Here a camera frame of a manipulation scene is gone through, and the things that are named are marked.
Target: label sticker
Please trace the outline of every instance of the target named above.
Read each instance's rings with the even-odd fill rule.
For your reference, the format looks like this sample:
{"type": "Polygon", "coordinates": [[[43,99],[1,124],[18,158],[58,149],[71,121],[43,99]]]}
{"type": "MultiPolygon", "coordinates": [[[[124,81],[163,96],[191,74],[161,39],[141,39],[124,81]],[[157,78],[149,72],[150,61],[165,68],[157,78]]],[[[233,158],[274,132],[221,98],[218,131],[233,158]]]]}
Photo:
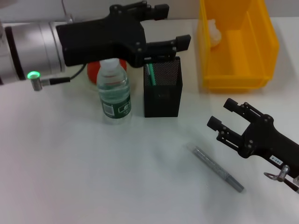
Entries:
{"type": "Polygon", "coordinates": [[[276,158],[276,157],[273,156],[273,155],[270,157],[270,159],[271,159],[272,161],[276,162],[278,165],[283,164],[283,162],[282,162],[280,159],[276,158]]]}
{"type": "Polygon", "coordinates": [[[110,104],[101,99],[104,113],[110,118],[123,118],[131,111],[130,95],[120,103],[110,104]]]}

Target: red object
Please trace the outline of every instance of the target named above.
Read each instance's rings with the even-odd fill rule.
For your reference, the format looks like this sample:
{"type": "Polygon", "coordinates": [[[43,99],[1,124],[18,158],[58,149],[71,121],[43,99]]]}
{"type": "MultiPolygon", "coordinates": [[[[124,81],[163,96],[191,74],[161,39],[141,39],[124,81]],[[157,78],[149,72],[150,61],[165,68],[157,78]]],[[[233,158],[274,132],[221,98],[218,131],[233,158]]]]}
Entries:
{"type": "MultiPolygon", "coordinates": [[[[127,71],[127,63],[124,60],[120,59],[121,66],[124,68],[125,71],[127,71]]],[[[100,70],[100,63],[99,62],[91,62],[87,64],[87,75],[89,80],[96,84],[97,83],[97,76],[98,72],[100,70]]]]}

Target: cable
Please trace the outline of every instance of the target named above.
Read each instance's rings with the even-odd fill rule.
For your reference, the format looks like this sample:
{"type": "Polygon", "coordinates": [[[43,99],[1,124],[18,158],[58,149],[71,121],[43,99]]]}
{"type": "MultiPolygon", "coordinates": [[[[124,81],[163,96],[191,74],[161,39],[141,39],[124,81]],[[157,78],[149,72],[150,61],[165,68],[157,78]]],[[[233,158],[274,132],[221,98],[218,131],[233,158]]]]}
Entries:
{"type": "Polygon", "coordinates": [[[70,79],[72,80],[72,79],[74,79],[75,77],[77,77],[77,75],[79,75],[79,74],[83,71],[83,69],[84,69],[85,67],[86,67],[86,64],[83,64],[82,68],[79,69],[79,71],[77,71],[73,76],[71,76],[70,79]]]}
{"type": "Polygon", "coordinates": [[[60,84],[60,83],[69,83],[72,79],[74,79],[75,77],[77,77],[83,71],[83,69],[85,67],[86,67],[86,64],[83,64],[82,68],[79,69],[79,71],[77,71],[71,77],[44,79],[44,80],[42,80],[42,85],[46,86],[46,85],[56,85],[56,84],[60,84]]]}

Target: plastic water bottle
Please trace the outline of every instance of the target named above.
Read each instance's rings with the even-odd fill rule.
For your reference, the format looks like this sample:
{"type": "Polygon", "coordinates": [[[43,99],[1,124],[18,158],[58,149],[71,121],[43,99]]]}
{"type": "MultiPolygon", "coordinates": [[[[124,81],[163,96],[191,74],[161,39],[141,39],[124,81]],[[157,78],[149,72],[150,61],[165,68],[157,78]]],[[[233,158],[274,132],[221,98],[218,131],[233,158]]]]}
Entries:
{"type": "Polygon", "coordinates": [[[119,59],[100,61],[97,87],[104,114],[114,124],[122,123],[131,111],[130,85],[119,59]]]}

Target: black mesh pen holder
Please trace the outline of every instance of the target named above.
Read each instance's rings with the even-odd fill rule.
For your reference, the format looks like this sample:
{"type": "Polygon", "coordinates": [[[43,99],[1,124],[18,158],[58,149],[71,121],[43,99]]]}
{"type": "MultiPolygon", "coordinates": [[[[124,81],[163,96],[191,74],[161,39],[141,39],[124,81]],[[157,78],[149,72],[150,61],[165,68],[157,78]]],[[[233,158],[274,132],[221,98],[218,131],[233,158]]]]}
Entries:
{"type": "Polygon", "coordinates": [[[144,117],[177,117],[183,88],[181,60],[153,63],[156,85],[143,67],[144,117]]]}

